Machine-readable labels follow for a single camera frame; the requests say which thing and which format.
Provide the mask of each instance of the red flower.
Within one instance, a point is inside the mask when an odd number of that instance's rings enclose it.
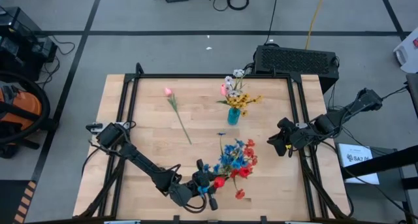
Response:
[[[214,187],[220,188],[223,187],[223,185],[225,185],[225,179],[222,177],[216,177]]]
[[[248,157],[253,157],[254,156],[253,148],[245,148],[244,149],[244,155],[247,155]]]
[[[248,139],[246,146],[255,146],[253,139]]]
[[[251,162],[251,165],[256,165],[258,163],[258,160],[257,160],[257,156],[254,156],[253,157],[253,161]]]
[[[243,178],[247,178],[253,172],[251,167],[242,167],[240,168],[239,175]]]
[[[246,195],[246,193],[244,192],[244,190],[240,189],[239,191],[236,192],[235,198],[242,199],[242,198],[244,198],[245,195]]]
[[[238,171],[238,170],[236,170],[236,169],[234,169],[234,170],[231,172],[230,177],[231,177],[231,178],[235,178],[235,176],[236,176],[238,173],[239,173],[239,171]]]

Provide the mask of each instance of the wooden table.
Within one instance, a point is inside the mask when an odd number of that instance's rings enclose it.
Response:
[[[303,87],[311,118],[326,112],[317,76],[303,76]],[[219,87],[223,79],[167,79],[145,78],[139,80],[138,95],[133,120],[137,126],[131,130],[131,142],[141,153],[160,167],[171,167],[181,163],[178,171],[183,182],[189,181],[196,171],[196,160],[215,165],[219,158],[218,132],[224,132],[223,144],[232,144],[234,138],[254,139],[255,153],[259,163],[247,179],[237,179],[237,186],[244,188],[242,200],[234,197],[232,181],[216,193],[219,209],[209,207],[201,214],[191,214],[174,204],[168,197],[156,190],[151,179],[130,162],[125,164],[118,219],[172,220],[180,215],[181,220],[260,220],[266,216],[269,221],[307,221],[309,215],[302,181],[299,157],[278,157],[274,147],[266,143],[268,137],[278,133],[277,123],[283,117],[293,119],[286,80],[246,79],[245,91],[251,96],[264,95],[260,104],[248,107],[249,114],[241,117],[238,125],[227,124],[229,107],[216,103],[222,100]],[[108,75],[97,115],[97,121],[115,121],[120,101],[123,75]],[[164,96],[164,87],[172,88],[178,100],[180,117],[193,145],[187,142],[182,127],[171,105]],[[302,112],[296,85],[294,86],[298,114]],[[129,100],[126,102],[126,118]],[[326,146],[319,146],[317,158],[323,187],[333,201],[348,214],[349,205],[336,154]],[[102,188],[108,156],[102,152],[88,162],[80,184],[74,215],[83,212]],[[315,211],[320,216],[317,193],[312,189]],[[113,191],[108,194],[106,214],[110,213]],[[200,198],[192,204],[200,206]]]

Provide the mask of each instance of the pink flower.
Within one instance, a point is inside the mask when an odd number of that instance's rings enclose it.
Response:
[[[221,95],[226,96],[227,95],[227,89],[225,88],[225,84],[221,85]]]
[[[171,91],[171,89],[169,89],[169,88],[165,88],[165,89],[164,89],[164,93],[165,93],[165,95],[166,95],[167,97],[170,97],[170,96],[172,95],[172,91]]]

